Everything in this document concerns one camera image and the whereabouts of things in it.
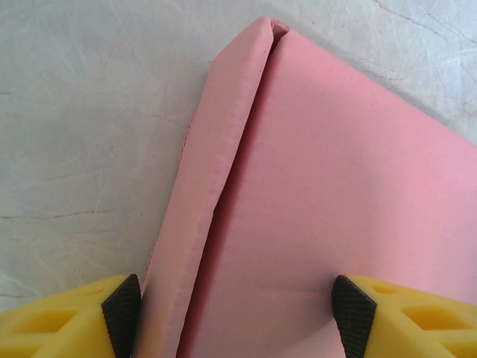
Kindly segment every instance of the yellow plastic base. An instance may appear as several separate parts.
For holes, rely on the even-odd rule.
[[[365,358],[477,358],[477,307],[348,276],[377,303]]]
[[[0,358],[115,358],[101,304],[125,279],[111,277],[0,313]]]

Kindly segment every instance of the scuffed floor surface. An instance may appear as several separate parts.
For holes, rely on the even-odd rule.
[[[477,143],[473,0],[0,2],[0,310],[142,275],[214,56],[276,17]]]

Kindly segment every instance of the pink foam mat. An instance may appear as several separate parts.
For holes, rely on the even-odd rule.
[[[474,145],[259,19],[212,65],[135,357],[342,358],[338,274],[477,303],[476,213]]]

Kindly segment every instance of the pink cushion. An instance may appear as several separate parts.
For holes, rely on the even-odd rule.
[[[260,19],[254,36],[257,24],[271,34]],[[228,66],[229,76],[213,78],[222,86],[240,82]],[[208,114],[198,111],[186,149],[192,135],[230,142],[213,130],[230,117],[216,117],[207,90]],[[138,357],[174,357],[183,324],[178,357],[344,357],[330,306],[337,274],[477,303],[477,148],[299,34],[285,34],[266,64],[212,223],[174,210],[203,214],[201,195],[216,204],[219,186],[206,191],[195,170],[222,153],[211,178],[225,178],[236,147],[202,145],[187,164],[183,155],[174,194],[185,176],[195,185],[171,199]],[[171,287],[175,306],[161,299]]]

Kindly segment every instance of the black rubber pad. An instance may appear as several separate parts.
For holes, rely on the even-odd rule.
[[[101,304],[101,308],[116,358],[130,358],[141,310],[138,277],[129,275]]]
[[[331,297],[346,357],[363,358],[376,313],[376,302],[343,275],[336,278]]]

